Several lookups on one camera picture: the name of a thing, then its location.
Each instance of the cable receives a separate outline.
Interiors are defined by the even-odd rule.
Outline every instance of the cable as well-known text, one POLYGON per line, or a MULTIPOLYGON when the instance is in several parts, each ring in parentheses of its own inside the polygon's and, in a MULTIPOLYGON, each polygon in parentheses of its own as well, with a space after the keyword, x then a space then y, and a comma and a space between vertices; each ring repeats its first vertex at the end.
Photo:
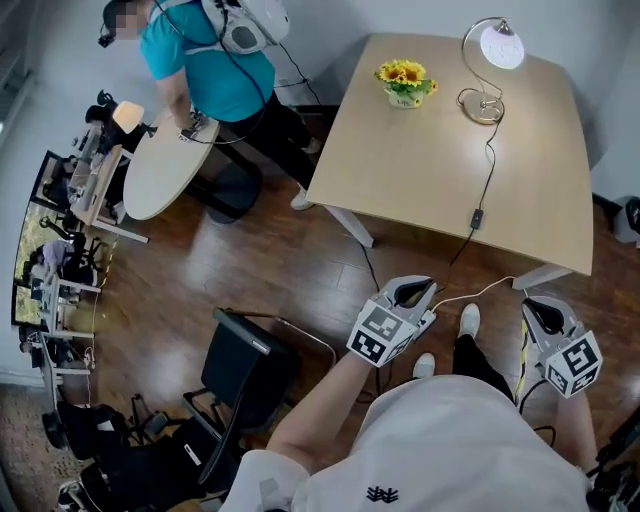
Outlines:
POLYGON ((451 269, 453 267, 453 264, 460 257, 460 255, 462 254, 462 251, 464 251, 465 247, 469 244, 469 242, 471 241, 471 237, 473 237, 473 234, 475 232, 476 232, 475 229, 471 229, 471 233, 469 233, 469 236, 467 237, 467 239, 464 241, 464 243, 460 247, 460 250, 456 253, 456 255, 449 262, 449 268, 447 269, 447 279, 445 280, 444 285, 442 286, 442 288, 440 288, 438 291, 436 291, 434 296, 438 295, 440 292, 445 291, 447 289, 447 287, 449 286, 449 280, 451 279, 451 269))
POLYGON ((191 140, 191 141, 193 141, 193 142, 198 142, 199 144, 206 144, 206 145, 211 145, 211 146, 227 146, 229 144, 235 144, 236 142, 240 142, 240 141, 246 139, 249 135, 251 135, 255 131, 255 129, 258 127, 258 125, 262 122, 262 119, 264 118, 264 115, 265 115, 266 110, 267 110, 267 103, 266 103, 266 101, 264 99, 264 96, 262 95, 262 90, 260 89, 260 86, 254 80, 254 78, 231 56, 231 53, 229 53, 229 50, 227 50, 227 47, 224 44, 223 39, 224 39, 224 36, 227 34, 227 25, 229 23, 229 13, 227 12, 227 10, 224 7, 222 7, 222 15, 224 17, 224 25, 222 27, 222 33, 220 34, 219 37, 218 37, 218 34, 216 34, 215 27, 213 26, 213 24, 211 25, 211 28, 213 29, 214 34, 216 34, 217 41, 212 43, 212 44, 202 44, 202 43, 198 43, 196 41, 193 41, 193 40, 189 39, 185 34, 183 34, 180 30, 178 30, 178 27, 176 27, 173 24, 173 21, 171 21, 171 18, 167 14, 167 11, 160 5, 160 2, 158 0, 154 0, 154 2, 158 6, 158 9, 160 9, 162 14, 164 14, 164 17, 169 22, 169 25, 171 25, 171 28, 173 28, 173 30, 175 30, 180 36, 182 36, 182 38, 187 43, 195 45, 195 46, 205 47, 205 46, 213 46, 217 42, 219 42, 220 46, 224 50, 224 53, 227 55, 227 57, 229 57, 229 60, 233 63, 233 65, 235 67, 237 67, 242 72, 242 74, 244 76, 246 76, 251 81, 251 83, 253 84, 253 86, 255 87, 255 89, 256 89, 256 91, 258 93, 258 96, 260 97, 260 101, 262 101, 262 109, 260 110, 260 112, 261 112, 260 113, 260 117, 256 121, 256 124, 245 135, 243 135, 242 137, 239 137, 236 140, 225 141, 225 142, 216 142, 215 140, 213 140, 211 142, 205 142, 205 141, 202 141, 202 140, 195 139, 193 137, 188 137, 187 136, 186 138, 191 140))
POLYGON ((473 295, 462 295, 460 297, 452 297, 450 299, 444 299, 441 300, 440 302, 438 302, 433 309, 431 310, 433 313, 436 312, 436 309, 438 309, 442 304, 444 304, 445 302, 453 302, 455 300, 462 300, 462 299, 473 299, 474 297, 479 297, 480 295, 482 295, 484 292, 486 292, 487 290, 489 290, 490 288, 493 288, 494 286, 506 281, 507 279, 515 279, 515 277, 513 276, 507 276, 507 277, 503 277, 502 279, 500 279, 499 281, 496 281, 495 283, 491 283, 489 286, 486 286, 481 292, 478 293, 474 293, 473 295))
POLYGON ((533 386, 531 386, 531 389, 529 391, 527 391, 526 395, 524 395, 524 398, 522 399, 522 402, 520 402, 520 406, 518 407, 518 412, 521 415, 522 415, 522 411, 524 411, 524 404, 527 401, 527 398, 529 398, 531 393, 533 393, 536 389, 538 389, 540 386, 542 386, 545 382, 547 382, 546 379, 539 380, 533 386))
POLYGON ((369 272, 371 273, 371 279, 376 285, 376 292, 380 292, 380 284, 378 284, 378 279, 376 278, 376 273, 373 270, 373 265, 371 265, 371 260, 369 259, 369 253, 367 252, 367 248, 360 244, 360 248, 362 249, 362 253, 364 254, 364 259, 367 260, 367 265, 369 266, 369 272))
MULTIPOLYGON (((458 104, 458 106, 462 106, 462 103, 460 102, 460 97, 466 91, 480 92, 477 89, 474 89, 472 87, 467 87, 465 89, 462 89, 462 91, 460 91, 460 94, 458 94, 458 97, 456 98, 456 103, 458 104)), ((493 140, 496 138, 496 135, 498 134, 498 129, 500 128, 500 124, 502 123, 502 120, 504 119, 504 114, 506 113, 506 109, 503 108, 502 112, 503 112, 502 117, 496 123, 496 127, 493 130, 493 134, 491 135, 489 140, 487 140, 487 142, 485 143, 485 152, 486 152, 487 148, 489 148, 491 150, 493 158, 492 158, 492 161, 491 161, 491 170, 489 171, 489 176, 487 178, 487 181, 484 184, 484 189, 482 190, 482 195, 480 196, 480 201, 478 202, 478 210, 482 210, 483 209, 484 198, 487 195, 487 190, 489 189, 489 183, 491 183, 491 178, 493 178, 493 172, 495 171, 495 168, 496 168, 496 162, 497 162, 496 151, 493 148, 493 146, 491 145, 491 143, 493 142, 493 140)), ((471 238, 473 237, 473 235, 475 234, 476 231, 477 231, 477 228, 471 228, 471 232, 469 233, 469 236, 467 237, 467 239, 462 244, 462 247, 460 247, 460 250, 456 253, 456 255, 453 257, 453 259, 449 262, 449 268, 447 270, 447 279, 446 279, 444 285, 442 286, 442 288, 440 288, 436 292, 436 295, 438 293, 443 292, 444 290, 446 290, 447 287, 449 286, 449 280, 451 279, 451 269, 453 267, 453 264, 460 257, 460 255, 462 254, 462 251, 465 250, 465 248, 467 247, 467 245, 471 241, 471 238)))
POLYGON ((318 105, 320 107, 322 107, 322 103, 320 102, 320 98, 318 98, 318 95, 316 94, 316 91, 313 90, 313 87, 311 87, 311 84, 309 83, 309 79, 304 76, 304 74, 302 73, 302 71, 300 70, 300 66, 298 66, 298 64, 296 63, 295 60, 293 60, 293 57, 291 57, 291 54, 289 53, 289 51, 284 47, 284 45, 282 43, 280 43, 280 48, 282 48, 284 50, 284 53, 287 54, 287 57, 289 57, 289 60, 291 61, 291 63, 295 66, 295 68, 298 70, 298 74, 300 75, 300 78, 302 78, 302 82, 299 82, 297 84, 291 84, 292 85, 301 85, 301 84, 306 84, 307 87, 309 88, 309 90, 311 91, 311 94, 313 94, 313 96, 316 99, 316 102, 318 103, 318 105))

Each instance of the lamp cord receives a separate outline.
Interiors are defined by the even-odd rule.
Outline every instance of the lamp cord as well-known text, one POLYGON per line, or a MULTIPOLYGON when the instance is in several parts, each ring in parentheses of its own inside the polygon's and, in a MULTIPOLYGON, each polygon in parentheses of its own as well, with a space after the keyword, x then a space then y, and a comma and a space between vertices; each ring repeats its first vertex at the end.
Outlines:
MULTIPOLYGON (((460 97, 466 92, 466 91, 476 91, 476 92, 480 92, 477 89, 474 89, 472 87, 467 87, 465 89, 462 89, 462 91, 460 91, 460 94, 458 94, 458 97, 456 98, 456 104, 458 106, 462 106, 462 103, 460 102, 460 97)), ((491 183, 491 178, 493 178, 493 173, 496 169, 496 162, 497 162, 497 155, 496 155, 496 151, 493 148, 493 146, 491 145, 491 143, 493 142, 493 140, 496 138, 496 135, 498 135, 498 129, 500 128, 500 125, 502 124, 502 120, 504 119, 504 115, 506 114, 506 107, 503 109, 503 115, 502 117, 498 120, 498 122, 496 123, 496 127, 493 130, 493 134, 491 135, 491 137, 489 137, 489 139, 487 140, 487 142, 485 143, 485 152, 488 149, 491 150, 491 154, 492 154, 492 161, 491 161, 491 171, 489 171, 489 176, 487 177, 487 181, 484 184, 484 189, 482 190, 482 195, 480 196, 480 201, 478 202, 478 210, 482 210, 483 206, 484 206, 484 198, 487 195, 487 190, 489 190, 489 183, 491 183)), ((469 245, 469 242, 471 241, 471 239, 473 238, 473 235, 475 234, 475 232, 477 231, 476 228, 471 228, 471 231, 469 232, 469 236, 466 238, 466 240, 464 241, 464 243, 462 244, 462 246, 460 247, 460 250, 458 250, 458 252, 456 253, 456 255, 451 259, 451 261, 449 262, 449 266, 447 269, 447 279, 445 280, 444 285, 438 290, 436 291, 436 295, 439 294, 440 292, 443 292, 444 290, 447 289, 447 287, 449 286, 449 281, 451 279, 451 269, 453 268, 454 263, 458 260, 458 258, 460 257, 460 255, 462 254, 462 252, 465 250, 465 248, 467 247, 467 245, 469 245)))

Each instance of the desk lamp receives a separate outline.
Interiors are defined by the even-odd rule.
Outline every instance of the desk lamp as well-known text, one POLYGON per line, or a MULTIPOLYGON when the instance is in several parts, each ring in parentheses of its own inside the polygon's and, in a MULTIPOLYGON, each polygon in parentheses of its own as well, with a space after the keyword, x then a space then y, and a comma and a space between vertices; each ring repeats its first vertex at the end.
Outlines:
POLYGON ((524 46, 518 35, 511 30, 507 24, 507 19, 502 17, 484 18, 476 21, 462 39, 462 61, 471 71, 473 76, 480 82, 481 91, 472 89, 466 94, 460 104, 465 114, 476 123, 495 124, 504 115, 504 104, 502 103, 502 89, 482 78, 476 73, 469 62, 465 48, 471 33, 481 25, 491 23, 484 29, 480 36, 480 48, 483 55, 491 64, 502 69, 515 69, 524 60, 524 46), (485 90, 485 84, 498 91, 498 96, 489 94, 485 90))
POLYGON ((143 116, 144 108, 130 101, 123 101, 113 111, 113 120, 124 133, 129 134, 140 126, 149 134, 149 137, 153 137, 158 129, 144 124, 143 116))

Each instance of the black trousers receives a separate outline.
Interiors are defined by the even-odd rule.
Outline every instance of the black trousers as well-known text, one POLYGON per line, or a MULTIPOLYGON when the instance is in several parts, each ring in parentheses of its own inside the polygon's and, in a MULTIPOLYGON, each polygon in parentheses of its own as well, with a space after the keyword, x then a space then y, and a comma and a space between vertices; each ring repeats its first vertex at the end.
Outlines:
POLYGON ((233 123, 222 122, 238 137, 277 163, 284 172, 307 190, 313 178, 315 166, 309 156, 302 151, 311 144, 311 134, 302 119, 290 108, 283 106, 275 92, 267 102, 262 120, 262 111, 233 123))
POLYGON ((87 238, 82 233, 75 233, 73 252, 61 269, 63 279, 80 284, 91 284, 93 282, 93 271, 91 267, 82 265, 82 253, 86 243, 87 238))
POLYGON ((506 395, 512 402, 513 395, 504 377, 493 369, 487 358, 478 348, 472 336, 460 336, 453 349, 454 375, 465 375, 486 382, 506 395))

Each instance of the light wood tabletop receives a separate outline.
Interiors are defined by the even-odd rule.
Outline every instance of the light wood tabletop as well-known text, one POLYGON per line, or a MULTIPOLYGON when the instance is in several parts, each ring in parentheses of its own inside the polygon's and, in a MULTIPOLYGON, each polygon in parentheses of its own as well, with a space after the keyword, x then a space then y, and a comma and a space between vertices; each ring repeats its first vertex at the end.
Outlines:
POLYGON ((145 135, 129 165, 124 185, 124 205, 134 219, 155 217, 173 203, 191 182, 213 148, 220 125, 209 119, 194 138, 180 138, 181 130, 166 109, 153 123, 158 131, 145 135))
MULTIPOLYGON (((492 143, 497 163, 484 219, 473 241, 590 275, 589 164, 565 71, 531 56, 515 70, 502 70, 476 44, 468 50, 477 71, 503 88, 506 107, 492 143)), ((478 83, 464 67, 459 39, 371 36, 308 199, 466 238, 491 169, 485 143, 495 126, 465 116, 456 104, 465 87, 478 83), (373 76, 391 59, 423 63, 439 91, 419 109, 393 108, 373 76)))

